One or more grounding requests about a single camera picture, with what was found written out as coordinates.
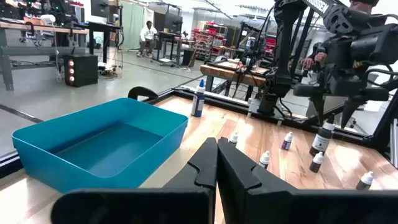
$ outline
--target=wooden workbench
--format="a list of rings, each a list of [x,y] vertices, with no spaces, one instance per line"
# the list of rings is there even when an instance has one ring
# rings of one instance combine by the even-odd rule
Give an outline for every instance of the wooden workbench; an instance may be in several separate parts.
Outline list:
[[[223,62],[223,63],[220,63],[220,65],[225,66],[225,67],[230,67],[232,69],[236,69],[235,63]],[[231,81],[231,82],[236,82],[238,80],[238,74],[236,72],[234,72],[232,70],[228,70],[228,69],[217,68],[217,67],[210,66],[210,65],[202,65],[200,67],[200,71],[202,72],[202,74],[207,76],[206,91],[213,90],[214,77],[222,78],[222,79],[225,79],[225,80]],[[267,71],[267,69],[257,67],[257,68],[252,69],[251,71],[253,73],[257,73],[257,74],[263,74],[264,72]],[[241,83],[249,85],[248,93],[246,95],[246,101],[248,100],[248,98],[251,97],[253,87],[254,86],[262,86],[265,82],[266,82],[265,78],[257,77],[254,75],[245,75],[243,77]],[[230,85],[231,85],[231,83],[229,82],[226,87],[226,91],[224,94],[225,96],[228,96]]]
[[[377,151],[343,141],[332,141],[320,172],[309,171],[308,153],[314,134],[294,128],[276,126],[258,119],[205,105],[201,118],[191,117],[192,101],[172,96],[157,106],[188,116],[180,149],[157,169],[141,187],[162,187],[167,183],[206,138],[230,137],[239,132],[237,148],[258,162],[261,154],[271,152],[268,171],[299,189],[354,189],[367,171],[374,172],[371,190],[398,189],[398,171]],[[294,140],[289,151],[281,150],[287,132]],[[23,172],[10,183],[0,182],[0,223],[49,224],[49,213],[61,193],[26,176]],[[220,196],[216,199],[216,222],[222,224]]]
[[[3,29],[17,29],[17,30],[30,30],[30,25],[25,25],[25,24],[13,24],[13,23],[8,23],[8,22],[0,22],[0,28]],[[54,31],[54,27],[52,26],[42,26],[42,25],[34,25],[33,26],[34,30],[42,30],[42,31]],[[57,27],[55,26],[55,31],[56,32],[62,32],[62,33],[70,33],[70,29],[63,28],[63,27]],[[74,34],[88,34],[87,30],[80,30],[80,29],[73,29]]]

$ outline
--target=black box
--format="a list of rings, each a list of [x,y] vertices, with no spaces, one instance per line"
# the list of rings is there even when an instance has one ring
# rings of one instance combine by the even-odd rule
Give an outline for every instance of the black box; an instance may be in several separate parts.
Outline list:
[[[67,85],[81,87],[98,83],[97,55],[64,55],[63,65]]]

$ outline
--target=teal plastic bin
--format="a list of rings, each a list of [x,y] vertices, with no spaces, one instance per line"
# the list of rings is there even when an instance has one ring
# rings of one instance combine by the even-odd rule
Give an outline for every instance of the teal plastic bin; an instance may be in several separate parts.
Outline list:
[[[188,118],[121,98],[12,134],[27,174],[68,192],[136,188],[181,144]]]

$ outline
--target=desk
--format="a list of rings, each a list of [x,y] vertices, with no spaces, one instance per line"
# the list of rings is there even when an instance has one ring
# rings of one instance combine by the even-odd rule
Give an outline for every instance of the desk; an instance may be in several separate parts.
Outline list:
[[[43,31],[54,31],[52,26],[39,26],[34,25],[34,30]],[[30,30],[30,26],[25,24],[12,24],[7,22],[0,22],[0,68],[3,75],[4,84],[6,84],[6,90],[14,90],[14,82],[12,80],[12,70],[15,69],[28,69],[28,68],[43,68],[53,67],[55,64],[48,64],[43,66],[36,65],[24,65],[18,67],[12,67],[9,56],[31,56],[31,55],[54,55],[55,47],[25,47],[25,46],[8,46],[6,39],[6,29],[16,30]],[[69,28],[55,27],[55,31],[59,33],[70,33]],[[79,46],[75,49],[76,54],[85,53],[85,35],[88,33],[86,30],[73,29],[74,34],[78,34]],[[59,54],[70,54],[73,47],[57,47]]]
[[[230,63],[230,62],[219,63],[219,65],[230,67],[233,69],[236,68],[236,64]],[[236,82],[238,80],[238,74],[236,72],[228,70],[228,69],[217,68],[217,67],[209,66],[209,65],[202,65],[200,67],[200,71],[202,72],[202,74],[207,76],[206,91],[212,90],[214,77],[222,78],[227,81],[230,81],[230,82],[227,82],[225,96],[228,96],[231,82]],[[266,71],[267,71],[267,69],[259,68],[259,67],[252,69],[253,73],[258,73],[258,74],[263,74]],[[242,84],[249,85],[248,93],[246,94],[245,100],[247,101],[251,97],[254,86],[262,86],[263,84],[265,84],[265,82],[266,82],[265,78],[252,76],[252,75],[245,75],[242,80]]]
[[[115,31],[117,29],[120,29],[120,27],[114,26],[111,24],[101,24],[101,23],[97,23],[97,22],[89,22],[88,29],[89,29],[88,39],[89,39],[90,54],[94,54],[94,32],[97,31],[97,32],[104,33],[104,40],[103,40],[103,47],[102,47],[102,54],[103,54],[102,61],[104,63],[106,63],[108,60],[108,47],[110,46],[110,42],[111,42],[111,40],[110,40],[111,32]]]
[[[159,41],[162,43],[163,40],[164,41],[164,47],[163,48],[163,58],[166,57],[166,48],[167,48],[167,40],[171,40],[172,41],[172,49],[170,52],[170,60],[173,60],[173,49],[174,49],[174,41],[175,41],[175,37],[181,37],[181,35],[179,34],[171,34],[171,33],[166,33],[166,32],[158,32],[157,34],[155,34],[159,37]],[[157,56],[156,58],[152,58],[152,60],[155,60],[157,62],[160,62],[161,65],[164,64],[164,62],[160,61],[159,57],[160,57],[160,49],[157,49]]]
[[[175,39],[177,42],[177,65],[180,65],[180,57],[181,57],[181,45],[182,44],[190,44],[191,47],[195,44],[194,40],[183,40],[183,39]]]
[[[172,154],[141,187],[162,187],[203,144],[206,138],[230,137],[239,132],[236,146],[258,162],[265,151],[271,153],[268,171],[298,189],[355,189],[361,176],[371,170],[375,179],[371,190],[398,189],[396,170],[377,151],[343,141],[332,140],[326,152],[320,172],[308,168],[312,156],[308,153],[314,134],[285,126],[248,119],[243,114],[205,105],[203,116],[190,116],[192,101],[171,96],[157,106],[188,116],[189,122],[180,148]],[[287,132],[293,132],[294,140],[289,151],[280,146]],[[23,172],[6,185],[0,182],[0,223],[49,224],[52,205],[61,193],[26,176]],[[219,194],[216,199],[217,223],[223,222]]]

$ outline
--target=human hand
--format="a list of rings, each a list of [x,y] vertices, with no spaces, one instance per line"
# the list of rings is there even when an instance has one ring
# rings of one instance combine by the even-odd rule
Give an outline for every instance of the human hand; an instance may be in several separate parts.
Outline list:
[[[304,69],[306,69],[306,70],[311,69],[313,63],[314,63],[314,61],[312,60],[312,58],[306,58],[302,61],[302,65],[304,66]]]
[[[323,63],[328,55],[326,53],[320,52],[315,56],[315,61]]]

